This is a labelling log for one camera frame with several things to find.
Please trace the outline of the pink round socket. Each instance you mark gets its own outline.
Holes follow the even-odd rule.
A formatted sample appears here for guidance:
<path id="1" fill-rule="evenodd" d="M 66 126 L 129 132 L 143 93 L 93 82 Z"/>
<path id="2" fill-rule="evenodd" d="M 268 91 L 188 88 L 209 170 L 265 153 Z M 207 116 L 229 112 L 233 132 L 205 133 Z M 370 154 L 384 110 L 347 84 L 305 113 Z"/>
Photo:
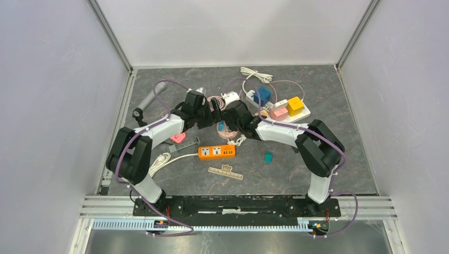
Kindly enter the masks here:
<path id="1" fill-rule="evenodd" d="M 234 139 L 237 136 L 238 131 L 231 131 L 228 128 L 228 126 L 226 125 L 226 123 L 225 123 L 224 131 L 223 132 L 218 132 L 217 131 L 217 134 L 222 139 L 231 140 L 231 139 Z"/>

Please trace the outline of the pink adapter plug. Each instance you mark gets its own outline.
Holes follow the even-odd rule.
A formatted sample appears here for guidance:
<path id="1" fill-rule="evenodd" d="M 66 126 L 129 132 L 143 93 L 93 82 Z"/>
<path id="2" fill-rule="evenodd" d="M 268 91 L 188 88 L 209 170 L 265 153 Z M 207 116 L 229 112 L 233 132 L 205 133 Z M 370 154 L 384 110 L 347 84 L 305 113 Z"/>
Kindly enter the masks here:
<path id="1" fill-rule="evenodd" d="M 170 140 L 175 143 L 182 143 L 186 139 L 185 133 L 176 134 L 170 137 Z"/>

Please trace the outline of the orange power strip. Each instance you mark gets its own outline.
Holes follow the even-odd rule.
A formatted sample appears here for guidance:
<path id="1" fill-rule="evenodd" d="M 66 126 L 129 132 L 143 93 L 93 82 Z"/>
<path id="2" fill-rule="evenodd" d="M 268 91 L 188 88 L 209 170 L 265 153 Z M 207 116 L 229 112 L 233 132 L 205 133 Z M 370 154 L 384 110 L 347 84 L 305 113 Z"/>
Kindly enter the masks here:
<path id="1" fill-rule="evenodd" d="M 198 148 L 200 160 L 225 159 L 236 156 L 236 148 L 234 145 L 205 146 Z"/>

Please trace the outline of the white adapter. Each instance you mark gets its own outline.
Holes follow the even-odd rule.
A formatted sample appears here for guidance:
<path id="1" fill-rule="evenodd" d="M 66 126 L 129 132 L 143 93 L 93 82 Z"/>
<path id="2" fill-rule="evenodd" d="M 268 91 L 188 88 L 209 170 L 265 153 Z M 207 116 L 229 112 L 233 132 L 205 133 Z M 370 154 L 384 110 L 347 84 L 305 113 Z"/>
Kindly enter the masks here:
<path id="1" fill-rule="evenodd" d="M 273 104 L 272 110 L 274 110 L 274 111 L 281 110 L 283 108 L 286 108 L 287 105 L 288 105 L 288 100 L 284 99 L 284 100 L 281 100 L 281 101 Z"/>

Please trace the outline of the yellow cube socket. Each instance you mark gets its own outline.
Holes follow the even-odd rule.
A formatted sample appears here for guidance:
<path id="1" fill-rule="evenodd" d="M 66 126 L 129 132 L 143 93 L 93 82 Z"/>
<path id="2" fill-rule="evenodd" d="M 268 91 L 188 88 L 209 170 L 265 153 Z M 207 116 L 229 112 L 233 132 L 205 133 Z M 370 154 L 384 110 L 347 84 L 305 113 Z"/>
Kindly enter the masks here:
<path id="1" fill-rule="evenodd" d="M 286 109 L 290 117 L 296 116 L 302 112 L 304 108 L 304 102 L 299 97 L 293 97 L 288 99 L 288 105 Z"/>

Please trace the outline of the long white power strip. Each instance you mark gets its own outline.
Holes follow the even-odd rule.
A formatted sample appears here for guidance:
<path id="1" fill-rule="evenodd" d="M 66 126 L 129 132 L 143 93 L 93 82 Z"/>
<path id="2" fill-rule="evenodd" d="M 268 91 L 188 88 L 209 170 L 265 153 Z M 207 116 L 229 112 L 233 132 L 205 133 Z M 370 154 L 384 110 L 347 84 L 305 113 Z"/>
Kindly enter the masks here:
<path id="1" fill-rule="evenodd" d="M 273 103 L 271 102 L 267 102 L 264 106 L 263 109 L 267 112 L 270 113 L 271 108 L 273 107 Z M 288 113 L 285 115 L 285 118 L 281 119 L 281 121 L 283 122 L 288 122 L 288 123 L 294 123 L 297 122 L 299 120 L 305 119 L 306 117 L 309 117 L 311 115 L 310 110 L 308 109 L 307 106 L 304 106 L 302 111 L 294 116 L 290 116 Z"/>

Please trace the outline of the blue adapter plug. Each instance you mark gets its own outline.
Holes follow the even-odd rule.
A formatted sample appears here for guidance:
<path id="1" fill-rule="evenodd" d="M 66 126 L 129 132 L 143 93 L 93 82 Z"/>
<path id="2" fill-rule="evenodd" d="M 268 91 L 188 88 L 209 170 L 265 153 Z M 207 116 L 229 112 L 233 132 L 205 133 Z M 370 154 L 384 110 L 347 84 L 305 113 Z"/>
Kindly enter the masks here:
<path id="1" fill-rule="evenodd" d="M 223 132 L 225 129 L 225 122 L 224 121 L 220 121 L 217 125 L 217 131 L 218 132 Z"/>

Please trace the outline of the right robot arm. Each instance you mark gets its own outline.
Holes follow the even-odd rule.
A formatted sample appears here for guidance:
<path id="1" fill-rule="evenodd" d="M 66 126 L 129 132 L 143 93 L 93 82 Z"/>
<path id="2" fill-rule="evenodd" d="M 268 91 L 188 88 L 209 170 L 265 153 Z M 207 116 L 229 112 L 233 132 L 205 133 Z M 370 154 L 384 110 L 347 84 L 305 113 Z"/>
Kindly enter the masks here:
<path id="1" fill-rule="evenodd" d="M 294 124 L 254 116 L 239 96 L 223 93 L 225 108 L 222 119 L 233 131 L 239 131 L 247 139 L 273 141 L 295 147 L 311 172 L 310 186 L 306 194 L 306 210 L 313 216 L 327 209 L 327 202 L 334 195 L 333 177 L 346 163 L 345 147 L 321 120 L 309 124 Z"/>

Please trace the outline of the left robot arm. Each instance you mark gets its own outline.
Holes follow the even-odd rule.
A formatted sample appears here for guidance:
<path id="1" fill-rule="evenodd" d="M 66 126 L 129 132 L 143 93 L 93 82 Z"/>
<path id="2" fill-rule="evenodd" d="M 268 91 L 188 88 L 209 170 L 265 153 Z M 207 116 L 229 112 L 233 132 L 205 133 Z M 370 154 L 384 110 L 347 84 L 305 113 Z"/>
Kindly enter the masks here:
<path id="1" fill-rule="evenodd" d="M 162 105 L 167 114 L 160 120 L 143 127 L 122 127 L 115 136 L 107 156 L 105 167 L 115 175 L 119 184 L 129 184 L 146 202 L 152 215 L 161 215 L 166 210 L 166 201 L 161 198 L 163 190 L 149 175 L 152 149 L 170 137 L 197 126 L 199 129 L 212 126 L 221 120 L 221 109 L 215 100 L 196 90 L 187 90 L 185 100 L 174 108 Z"/>

